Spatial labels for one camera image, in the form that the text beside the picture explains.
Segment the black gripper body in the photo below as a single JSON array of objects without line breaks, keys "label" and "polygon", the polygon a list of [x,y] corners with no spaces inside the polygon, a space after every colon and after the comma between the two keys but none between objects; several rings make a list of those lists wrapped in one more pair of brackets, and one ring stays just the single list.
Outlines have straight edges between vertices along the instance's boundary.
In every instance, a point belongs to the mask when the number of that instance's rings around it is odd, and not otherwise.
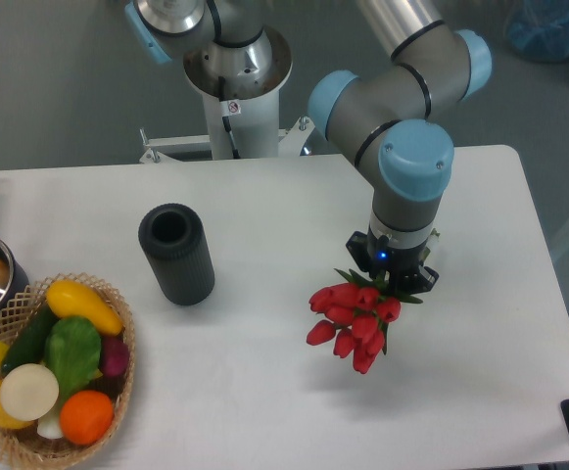
[{"label": "black gripper body", "polygon": [[376,238],[371,232],[367,237],[368,271],[371,281],[381,281],[389,295],[407,295],[396,290],[398,275],[416,265],[425,265],[427,243],[414,248],[393,248],[386,236]]}]

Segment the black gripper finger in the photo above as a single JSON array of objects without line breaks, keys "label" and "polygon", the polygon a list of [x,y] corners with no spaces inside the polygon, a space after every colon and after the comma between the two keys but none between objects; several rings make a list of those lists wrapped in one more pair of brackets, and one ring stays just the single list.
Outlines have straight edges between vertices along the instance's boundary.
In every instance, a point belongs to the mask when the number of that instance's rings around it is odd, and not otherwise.
[{"label": "black gripper finger", "polygon": [[416,265],[398,275],[396,290],[408,295],[430,292],[438,279],[436,270],[427,265]]},{"label": "black gripper finger", "polygon": [[368,271],[367,237],[365,233],[355,231],[346,243],[346,248],[358,269]]}]

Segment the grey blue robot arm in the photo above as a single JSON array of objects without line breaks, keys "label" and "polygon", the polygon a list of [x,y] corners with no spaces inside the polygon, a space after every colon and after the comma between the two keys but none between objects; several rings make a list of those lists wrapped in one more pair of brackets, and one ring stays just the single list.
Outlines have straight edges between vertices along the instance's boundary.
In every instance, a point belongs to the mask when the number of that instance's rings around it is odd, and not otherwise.
[{"label": "grey blue robot arm", "polygon": [[[373,189],[368,228],[347,244],[357,267],[392,296],[424,293],[438,278],[424,252],[454,155],[432,116],[481,89],[492,56],[476,33],[450,30],[429,1],[359,8],[390,68],[371,80],[329,73],[309,96],[308,117]],[[254,2],[130,1],[125,13],[155,61],[182,62],[202,96],[215,159],[276,153],[292,56]]]}]

